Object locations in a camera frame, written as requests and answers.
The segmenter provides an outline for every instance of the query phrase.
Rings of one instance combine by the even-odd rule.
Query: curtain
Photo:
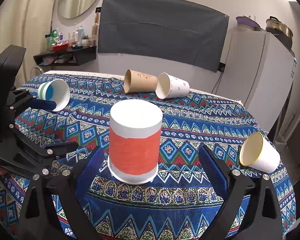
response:
[[[30,78],[33,56],[46,51],[55,0],[5,0],[0,6],[0,53],[10,44],[25,47],[15,86]]]

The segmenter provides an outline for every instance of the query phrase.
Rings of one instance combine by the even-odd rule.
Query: cooking pot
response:
[[[290,51],[293,37],[291,29],[273,16],[266,20],[266,24],[266,31],[272,33]]]

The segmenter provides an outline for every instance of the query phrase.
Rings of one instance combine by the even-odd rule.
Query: cup bottom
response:
[[[126,174],[122,171],[119,171],[110,161],[110,157],[108,156],[108,168],[111,174],[119,181],[131,184],[131,185],[140,185],[147,183],[155,178],[158,174],[159,166],[158,164],[149,172],[141,174],[141,175],[131,175]]]

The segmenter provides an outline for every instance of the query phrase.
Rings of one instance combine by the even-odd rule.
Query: potted plant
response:
[[[82,38],[82,46],[83,47],[89,47],[89,37],[88,37],[88,35],[83,36],[83,38]]]

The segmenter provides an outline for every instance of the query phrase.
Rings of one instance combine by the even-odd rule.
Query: upside-down paper cup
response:
[[[45,82],[38,88],[38,98],[43,100],[54,101],[57,107],[54,112],[64,109],[70,100],[70,89],[68,84],[62,79],[55,79]]]
[[[160,99],[185,97],[190,90],[189,83],[180,78],[161,73],[157,78],[155,93]]]
[[[158,173],[162,111],[140,100],[119,101],[110,109],[108,168],[127,184],[143,184]]]
[[[157,77],[128,69],[124,77],[125,93],[153,92],[157,87]]]
[[[244,141],[239,160],[243,166],[272,173],[279,165],[280,154],[260,132],[254,132]]]

